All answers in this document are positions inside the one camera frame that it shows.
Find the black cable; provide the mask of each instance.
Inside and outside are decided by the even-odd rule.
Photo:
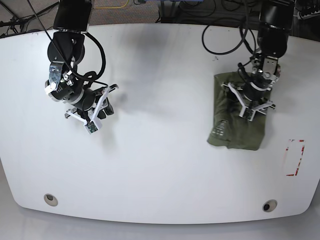
[[[42,16],[50,13],[50,12],[55,8],[55,6],[56,6],[56,5],[52,6],[50,9],[48,9],[48,12],[45,12],[45,13],[42,13],[41,15],[38,15],[38,17],[40,18],[40,17],[42,17]],[[34,20],[34,18],[30,19],[30,20],[27,22],[27,25],[26,25],[25,30],[24,30],[25,32],[27,32],[28,27],[29,27],[29,24],[30,24],[30,22],[31,22],[32,20]]]
[[[200,24],[200,25],[207,25],[206,22],[203,22],[203,21],[199,21],[199,20],[195,20],[195,19],[183,19],[182,21],[180,21],[179,23],[182,24],[182,23],[185,23],[185,22],[194,22],[195,24]]]
[[[158,19],[154,22],[154,23],[156,23],[156,24],[161,21],[161,20],[160,20],[160,19],[161,19],[160,11],[158,11],[158,13],[159,13],[159,17],[158,17]]]
[[[208,26],[205,27],[205,29],[203,30],[202,32],[202,45],[204,47],[204,49],[211,53],[211,54],[214,54],[214,55],[227,55],[227,54],[230,54],[230,53],[233,53],[235,50],[237,50],[243,43],[244,41],[246,40],[246,36],[247,36],[247,33],[248,33],[248,30],[249,30],[249,8],[248,8],[248,4],[247,4],[247,0],[242,0],[243,3],[244,3],[244,8],[245,8],[245,17],[246,17],[246,26],[245,26],[245,30],[244,30],[244,34],[241,38],[241,41],[238,43],[237,46],[235,46],[233,49],[229,50],[229,51],[226,51],[226,52],[214,52],[214,51],[211,51],[209,50],[207,47],[206,47],[206,44],[205,44],[205,33],[206,33],[206,30],[212,26],[212,23],[209,24]]]
[[[63,59],[65,65],[68,67],[68,69],[74,74],[74,76],[76,78],[78,78],[79,80],[83,80],[83,81],[86,81],[86,82],[92,82],[92,83],[97,83],[97,84],[101,84],[101,85],[105,85],[105,86],[108,86],[108,84],[104,83],[104,82],[100,82],[100,81],[96,81],[97,79],[99,79],[102,74],[104,73],[105,71],[105,68],[106,68],[106,55],[105,55],[105,51],[103,49],[103,47],[101,46],[101,44],[98,42],[97,39],[95,39],[90,33],[85,33],[85,35],[90,38],[99,48],[100,50],[100,53],[101,53],[101,58],[102,58],[102,66],[101,66],[101,70],[99,72],[98,75],[94,76],[94,74],[91,74],[91,78],[89,77],[86,77],[86,76],[82,76],[80,75],[79,73],[77,73],[66,61],[65,57],[63,56],[63,54],[60,52],[59,48],[57,47],[57,45],[54,43],[54,41],[52,40],[52,38],[50,37],[50,35],[48,34],[45,26],[42,24],[41,20],[39,19],[35,9],[33,8],[33,6],[31,5],[30,3],[30,0],[26,0],[31,8],[31,10],[33,11],[35,17],[38,19],[40,25],[42,26],[42,29],[44,30],[45,34],[47,35],[47,37],[50,39],[51,43],[53,44],[54,48],[56,49],[56,51],[59,53],[59,55],[61,56],[61,58]]]
[[[220,20],[225,20],[225,19],[230,19],[230,20],[234,20],[234,21],[240,22],[239,25],[233,26],[233,28],[239,28],[240,35],[241,35],[241,37],[243,37],[244,33],[243,33],[242,24],[246,21],[246,17],[244,17],[241,20],[237,19],[237,18],[234,18],[234,17],[220,17],[220,18],[214,20],[211,24],[216,23],[216,22],[218,22]],[[222,25],[222,24],[217,24],[217,26],[230,27],[229,25]],[[257,51],[257,43],[256,43],[257,41],[256,41],[256,37],[254,35],[254,32],[250,28],[249,28],[249,31],[250,31],[250,33],[252,35],[252,38],[253,38],[254,50],[251,49],[251,47],[250,47],[249,43],[247,42],[247,40],[244,40],[243,43],[246,46],[247,50],[253,55]]]
[[[212,12],[210,14],[208,14],[208,15],[194,15],[192,13],[189,13],[189,12],[185,11],[182,7],[180,7],[180,5],[178,6],[178,8],[181,10],[181,12],[183,12],[185,14],[188,14],[188,15],[190,15],[192,17],[205,18],[205,17],[211,16],[216,11],[216,8],[217,8],[216,0],[212,0],[212,2],[214,3],[214,8],[213,8]]]
[[[42,14],[42,13],[44,13],[44,12],[46,12],[46,11],[52,9],[52,8],[54,8],[54,7],[57,6],[58,4],[59,4],[59,1],[51,4],[50,6],[47,6],[46,8],[44,8],[44,9],[42,9],[41,11],[37,12],[36,14],[39,16],[40,14]],[[36,18],[36,16],[35,16],[34,14],[32,14],[32,15],[30,15],[30,17],[29,17],[28,19],[24,20],[24,22],[27,23],[28,21],[30,21],[30,20],[32,20],[32,19],[35,19],[35,18]]]
[[[237,19],[237,18],[234,18],[234,17],[229,17],[229,16],[225,16],[225,17],[219,17],[219,18],[217,18],[217,19],[215,19],[215,20],[213,20],[212,22],[211,22],[211,25],[213,25],[214,23],[216,23],[216,22],[219,22],[219,21],[221,21],[221,20],[236,20],[236,21],[240,21],[239,19]],[[221,26],[221,27],[227,27],[227,28],[238,28],[239,27],[239,25],[237,24],[237,25],[235,25],[235,26],[229,26],[229,25],[223,25],[223,24],[217,24],[216,26]]]
[[[33,14],[32,14],[32,15],[28,15],[28,16],[19,17],[18,20],[25,19],[25,18],[29,18],[29,17],[31,17],[31,16],[33,16]]]
[[[251,59],[248,61],[248,62],[246,62],[244,65],[242,65],[242,66],[247,66],[249,63],[251,63]]]
[[[240,6],[244,6],[244,4],[240,1],[235,1],[235,0],[224,0],[226,2],[230,2],[230,3],[234,3],[234,4],[238,4]],[[258,0],[253,0],[253,1],[249,1],[248,3],[248,7],[249,8],[253,8],[258,4]]]
[[[8,28],[6,29],[5,35],[8,35],[9,29],[10,29],[10,26],[8,26]]]
[[[200,4],[203,3],[203,1],[197,1],[195,5],[188,3],[187,1],[183,1],[183,3],[188,6],[189,8],[194,8],[196,6],[199,6]]]
[[[5,5],[2,1],[0,1],[0,5],[1,5],[8,13],[10,13],[14,19],[18,19],[17,15],[15,15],[15,13],[14,13],[13,11],[11,11],[11,9],[10,9],[7,5]]]
[[[232,9],[227,8],[227,6],[225,5],[225,0],[221,0],[221,6],[222,6],[222,8],[223,8],[224,10],[229,11],[229,12],[233,12],[233,11],[236,11],[236,10],[238,10],[239,8],[241,8],[241,5],[240,5],[240,4],[238,4],[238,6],[236,6],[235,8],[232,8]]]
[[[242,75],[241,75],[241,73],[240,73],[240,68],[238,68],[237,72],[238,72],[238,75],[240,76],[241,80],[242,80],[245,84],[247,84],[248,81],[247,81],[245,78],[242,77]]]

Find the screw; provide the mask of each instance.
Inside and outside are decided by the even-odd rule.
[[[54,81],[52,83],[50,83],[50,88],[52,90],[56,89],[56,87],[57,87],[57,84]]]
[[[72,86],[74,83],[73,83],[71,80],[69,80],[69,81],[66,82],[66,84],[67,84],[68,86]]]
[[[264,73],[264,77],[265,77],[266,79],[270,78],[270,76],[271,76],[271,75],[270,75],[269,72],[265,72],[265,73]]]

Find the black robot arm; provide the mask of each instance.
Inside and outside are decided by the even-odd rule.
[[[45,92],[54,101],[63,101],[74,106],[65,117],[74,117],[91,134],[102,127],[100,119],[114,113],[108,100],[108,94],[118,88],[116,84],[108,86],[97,81],[106,68],[106,55],[103,47],[88,33],[89,19],[93,3],[91,0],[60,0],[54,20],[52,42],[47,55],[51,62],[49,79],[45,83]],[[85,36],[99,48],[102,65],[99,73],[95,71],[80,75],[78,64],[85,56]],[[104,85],[92,90],[93,83]]]
[[[256,112],[267,114],[267,109],[275,108],[266,93],[280,77],[278,64],[287,51],[287,41],[292,28],[294,0],[264,0],[262,2],[257,43],[259,51],[252,56],[252,74],[239,63],[238,72],[244,85],[228,86],[242,105],[239,116],[252,121]]]

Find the gray floor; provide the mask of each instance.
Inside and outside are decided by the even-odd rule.
[[[50,6],[58,0],[30,0],[36,12]],[[32,14],[32,11],[26,0],[2,0],[18,17],[24,17]],[[95,0],[94,7],[113,7],[122,6],[127,0]],[[58,7],[55,7],[48,14],[40,17],[43,25],[48,29],[53,25]],[[128,5],[120,9],[94,9],[91,14],[90,25],[105,24],[129,24],[129,23],[154,23],[158,18],[158,6],[155,1],[148,1],[145,4],[135,5],[130,0]],[[0,21],[8,22],[11,19],[8,13],[0,5]],[[30,22],[28,30],[41,29],[37,20]],[[7,27],[0,28],[0,35],[7,31]]]

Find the white table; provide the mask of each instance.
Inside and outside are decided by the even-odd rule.
[[[1,39],[0,157],[14,200],[49,213],[132,223],[226,223],[303,213],[320,179],[320,43],[289,38],[272,92],[277,109],[267,115],[261,149],[228,150],[207,143],[213,77],[237,70],[250,55],[244,46],[226,56],[207,53],[203,28],[91,27],[106,52],[100,80],[120,87],[109,98],[115,114],[92,135],[64,118],[69,105],[44,93],[50,65],[45,34]],[[239,39],[233,28],[206,34],[207,46],[220,52]],[[79,72],[98,71],[98,48],[89,39],[85,48]],[[284,157],[289,139],[305,140],[297,176],[286,176],[298,164],[296,155]],[[45,194],[57,197],[58,206],[47,205]],[[262,211],[271,199],[277,208]]]

